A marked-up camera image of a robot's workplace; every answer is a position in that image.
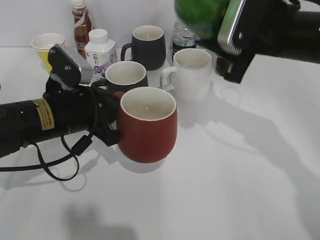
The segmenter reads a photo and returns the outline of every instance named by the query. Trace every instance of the mug rim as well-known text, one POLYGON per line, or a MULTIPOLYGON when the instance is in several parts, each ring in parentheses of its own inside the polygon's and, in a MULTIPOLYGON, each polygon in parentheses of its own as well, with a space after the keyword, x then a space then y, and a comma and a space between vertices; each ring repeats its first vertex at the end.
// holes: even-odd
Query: mug rim
POLYGON ((165 35, 164 30, 163 30, 161 27, 154 26, 154 25, 143 25, 143 26, 138 26, 138 27, 136 27, 136 28, 132 31, 132 36, 134 36, 136 39, 138 39, 138 40, 140 40, 140 41, 145 41, 145 42, 151 42, 151 41, 159 40, 159 39, 161 39, 164 35, 165 35), (160 37, 155 38, 155 39, 150 39, 150 40, 149 40, 149 39, 145 40, 145 39, 141 39, 141 38, 137 37, 137 36, 135 35, 135 31, 136 31, 136 30, 138 30, 138 29, 141 29, 141 28, 145 28, 145 27, 153 27, 153 28, 157 28, 157 29, 161 30, 162 34, 161 34, 161 36, 160 36, 160 37))
POLYGON ((105 71, 105 79, 106 79, 107 81, 109 81, 110 83, 112 83, 112 84, 114 84, 114 85, 117 85, 117 86, 131 86, 131 85, 135 85, 135 84, 141 82, 143 79, 145 79, 146 76, 147 76, 147 69, 146 69, 145 66, 143 66, 141 63, 136 62, 136 61, 118 61, 118 62, 110 65, 110 66, 106 69, 106 71, 105 71), (112 69, 112 68, 114 68, 116 65, 120 65, 120 64, 123 64, 123 65, 124 65, 124 64, 134 64, 134 65, 138 65, 138 66, 142 67, 142 68, 143 68, 143 71, 144 71, 143 77, 142 77, 141 79, 137 80, 136 82, 132 82, 132 83, 129 83, 129 84, 119 84, 119 83, 116 83, 116 82, 114 82, 114 81, 111 81, 111 80, 108 79, 108 77, 107 77, 107 76, 108 76, 108 72, 110 71, 110 69, 112 69))
POLYGON ((35 38, 32 39, 31 41, 31 46, 36 50, 36 51, 39 51, 39 52, 48 52, 50 48, 45 48, 45 47, 37 47, 35 46, 35 41, 38 39, 38 38, 41 38, 41 37, 45 37, 45 36, 57 36, 57 37, 60 37, 61 38, 61 41, 60 42, 56 42, 55 44, 65 44, 66 40, 65 40, 65 37, 63 35, 61 35, 60 33, 54 33, 54 32, 49 32, 49 33, 43 33, 43 34, 40 34, 38 36, 36 36, 35 38))
POLYGON ((173 56, 173 61, 174 61, 175 64, 177 64, 179 67, 181 67, 183 69, 200 70, 200 69, 205 69, 205 68, 209 67, 210 65, 212 65, 212 61, 213 60, 212 60, 212 56, 208 52, 206 52, 204 50, 201 50, 201 49, 198 49, 198 48, 186 48, 186 49, 181 49, 181 50, 177 51, 176 54, 173 56), (198 67, 198 68, 182 66, 181 64, 179 64, 177 62, 176 58, 177 58, 177 55, 181 54, 182 52, 186 52, 186 51, 195 51, 195 52, 200 52, 201 51, 201 52, 205 53, 206 55, 208 55, 210 57, 210 62, 208 63, 208 65, 203 66, 203 67, 198 67))
POLYGON ((139 120, 139 121, 145 121, 145 122, 159 122, 159 121, 162 121, 162 120, 165 120, 169 117, 171 117, 177 110, 177 102, 175 100, 175 98, 170 94, 168 93, 167 91, 163 90, 163 89, 160 89, 160 88, 157 88, 157 87, 151 87, 151 86, 143 86, 143 87, 137 87, 137 88, 134 88, 134 89, 131 89, 130 91, 127 91, 122 97, 121 97, 121 100, 120 100, 120 107, 121 109, 124 111, 125 114, 127 114, 128 116, 136 119, 136 120, 139 120), (157 119, 143 119, 143 118, 140 118, 140 117, 136 117, 134 115, 132 115, 131 113, 129 113, 125 108, 124 108, 124 99, 125 97, 131 93, 131 92, 134 92, 134 91, 137 91, 137 90, 141 90, 141 89, 153 89, 153 90, 156 90, 156 91, 159 91, 159 92, 162 92, 162 93, 165 93, 167 96, 169 96, 173 103, 174 103, 174 108, 172 110, 172 112, 162 118, 157 118, 157 119))

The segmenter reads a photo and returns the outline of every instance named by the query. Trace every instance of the green ball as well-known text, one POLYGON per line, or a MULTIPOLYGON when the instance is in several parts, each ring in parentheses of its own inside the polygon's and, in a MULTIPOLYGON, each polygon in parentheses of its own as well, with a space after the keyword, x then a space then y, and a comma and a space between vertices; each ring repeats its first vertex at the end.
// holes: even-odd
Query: green ball
POLYGON ((175 0, 175 11, 202 39, 217 38, 229 0, 175 0))

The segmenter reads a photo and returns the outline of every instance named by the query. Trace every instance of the mug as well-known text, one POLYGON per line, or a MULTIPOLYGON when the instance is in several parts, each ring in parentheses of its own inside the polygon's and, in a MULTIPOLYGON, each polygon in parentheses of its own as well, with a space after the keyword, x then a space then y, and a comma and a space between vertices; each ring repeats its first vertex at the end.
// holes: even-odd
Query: mug
POLYGON ((46 69, 50 73, 52 70, 51 65, 48 61, 49 50, 55 44, 64 44, 65 38, 61 34, 58 33, 45 33, 39 36, 36 36, 32 42, 32 47, 36 50, 39 57, 42 59, 43 64, 45 65, 46 69))
POLYGON ((147 70, 138 62, 121 61, 109 66, 105 72, 109 91, 128 92, 131 89, 148 86, 147 70))
POLYGON ((183 49, 173 57, 173 67, 165 68, 160 87, 186 101, 200 101, 210 91, 212 57, 200 49, 183 49))
POLYGON ((118 146, 129 159, 145 164, 161 161, 176 143, 176 101, 159 88, 130 90, 120 100, 117 126, 121 132, 118 146))
POLYGON ((147 71, 161 68, 166 61, 167 50, 164 31, 157 26, 140 26, 132 32, 132 41, 123 46, 121 61, 131 48, 132 60, 145 66, 147 71))

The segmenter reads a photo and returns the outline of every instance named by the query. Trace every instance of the paper cup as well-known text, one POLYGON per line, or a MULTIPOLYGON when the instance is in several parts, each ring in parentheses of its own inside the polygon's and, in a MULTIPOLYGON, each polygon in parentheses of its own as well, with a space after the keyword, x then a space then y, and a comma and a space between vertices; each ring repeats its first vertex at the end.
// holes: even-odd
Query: paper cup
POLYGON ((45 34, 36 36, 32 40, 31 42, 32 47, 36 50, 39 57, 42 59, 43 64, 45 65, 49 73, 52 70, 52 67, 48 62, 49 50, 55 44, 64 44, 64 43, 65 43, 64 36, 58 33, 45 33, 45 34))

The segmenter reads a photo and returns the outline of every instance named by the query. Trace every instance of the black cable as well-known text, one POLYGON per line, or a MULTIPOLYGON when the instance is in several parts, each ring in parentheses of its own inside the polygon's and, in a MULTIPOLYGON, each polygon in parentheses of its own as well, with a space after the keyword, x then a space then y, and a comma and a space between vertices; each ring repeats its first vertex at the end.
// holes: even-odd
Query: black cable
POLYGON ((290 3, 295 5, 295 10, 299 11, 301 9, 301 3, 299 0, 289 0, 290 3))
POLYGON ((93 121, 93 126, 92 126, 92 130, 90 131, 88 137, 90 139, 92 139, 92 137, 95 135, 95 132, 97 130, 97 125, 98 125, 98 110, 99 110, 99 106, 98 106, 98 102, 97 102, 97 98, 96 98, 96 95, 94 93, 94 91, 91 89, 91 88, 88 88, 90 94, 91 94, 91 97, 92 97, 92 100, 93 100, 93 110, 94 110, 94 121, 93 121))
POLYGON ((71 149, 70 149, 69 146, 67 145, 66 140, 65 140, 65 137, 64 137, 63 134, 61 135, 61 142, 62 142, 64 148, 72 155, 72 157, 73 157, 73 158, 75 159, 75 161, 76 161, 76 172, 75 172, 75 174, 72 175, 70 178, 60 178, 60 177, 55 176, 55 175, 51 172, 51 170, 49 169, 48 165, 46 164, 46 162, 45 162, 45 160, 44 160, 44 158, 43 158, 43 156, 42 156, 42 154, 41 154, 41 151, 40 151, 39 146, 38 146, 36 143, 32 143, 32 145, 36 147, 36 150, 37 150, 37 153, 38 153, 38 158, 39 158, 39 161, 40 161, 40 164, 41 164, 43 170, 44 170, 51 178, 53 178, 54 180, 57 180, 57 181, 60 181, 60 182, 66 182, 66 181, 70 181, 70 180, 74 179, 74 178, 77 176, 77 174, 78 174, 78 172, 79 172, 79 170, 80 170, 80 164, 79 164, 79 160, 78 160, 77 156, 76 156, 74 153, 72 153, 71 149))
MULTIPOLYGON (((91 94, 91 97, 92 97, 92 100, 93 100, 93 108, 94 108, 94 120, 93 120, 93 126, 92 126, 92 129, 90 130, 89 132, 89 135, 88 137, 91 139, 96 130, 97 130, 97 126, 98 126, 98 111, 99 111, 99 106, 98 106, 98 102, 97 102, 97 98, 93 92, 93 90, 91 88, 88 88, 90 94, 91 94)), ((63 178, 58 178, 56 176, 54 176, 52 174, 52 172, 50 172, 49 170, 49 167, 53 167, 53 166, 56 166, 56 165, 59 165, 61 163, 64 163, 66 162, 67 160, 71 159, 72 157, 76 159, 77 161, 77 164, 78 164, 78 170, 77 172, 75 173, 74 176, 72 176, 70 178, 73 179, 77 174, 78 174, 78 171, 79 171, 79 162, 78 162, 78 159, 75 157, 75 155, 72 153, 71 149, 69 148, 69 146, 67 145, 65 139, 64 139, 64 135, 62 134, 61 135, 61 142, 63 144, 63 146, 65 147, 65 149, 67 149, 67 151, 70 153, 68 155, 66 155, 65 157, 62 157, 60 158, 59 160, 56 160, 56 161, 52 161, 52 162, 48 162, 48 163, 45 163, 44 162, 44 159, 42 157, 42 154, 41 154, 41 151, 40 151, 40 148, 39 146, 36 144, 36 143, 32 143, 32 145, 34 145, 37 149, 37 153, 38 153, 38 158, 39 158, 39 161, 41 164, 39 165, 30 165, 30 166, 12 166, 12 167, 0 167, 0 172, 23 172, 23 171, 31 171, 31 170, 39 170, 39 169, 44 169, 46 171, 47 174, 50 175, 50 177, 54 178, 55 180, 58 180, 58 181, 68 181, 69 179, 63 179, 63 178)))

